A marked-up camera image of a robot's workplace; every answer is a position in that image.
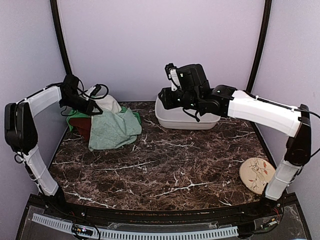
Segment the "mint green panda towel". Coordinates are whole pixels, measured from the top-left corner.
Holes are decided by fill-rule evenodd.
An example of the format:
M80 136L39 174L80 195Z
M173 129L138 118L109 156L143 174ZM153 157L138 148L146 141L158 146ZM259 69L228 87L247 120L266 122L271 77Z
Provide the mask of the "mint green panda towel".
M141 133L141 119L137 112L126 107L118 113L104 110L91 117L88 148L90 151L118 149L136 141Z

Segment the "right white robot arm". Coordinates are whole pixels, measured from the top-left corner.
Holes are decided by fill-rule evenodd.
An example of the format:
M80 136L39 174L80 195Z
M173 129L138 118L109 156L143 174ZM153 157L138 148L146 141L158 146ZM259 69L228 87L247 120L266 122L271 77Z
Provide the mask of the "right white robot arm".
M255 213L260 217L266 217L274 210L274 201L280 199L287 186L313 157L310 121L313 112L304 104L299 107L284 105L226 85L207 89L202 86L178 88L175 91L165 87L157 98L165 110L194 110L193 118L197 121L200 116L213 114L254 122L288 136L284 157L264 188L264 199L255 205Z

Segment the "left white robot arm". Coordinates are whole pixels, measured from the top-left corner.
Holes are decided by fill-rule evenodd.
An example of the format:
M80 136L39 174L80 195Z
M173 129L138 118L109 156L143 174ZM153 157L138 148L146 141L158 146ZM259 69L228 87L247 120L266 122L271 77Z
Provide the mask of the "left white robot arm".
M63 82L52 83L19 102L5 106L5 141L15 153L15 161L24 164L31 180L43 195L58 195L59 185L41 157L35 116L55 104L59 104L61 108L70 107L88 116L100 115L103 110L96 102L99 100L97 93L105 87L106 85L98 83L84 90L80 79L68 74Z

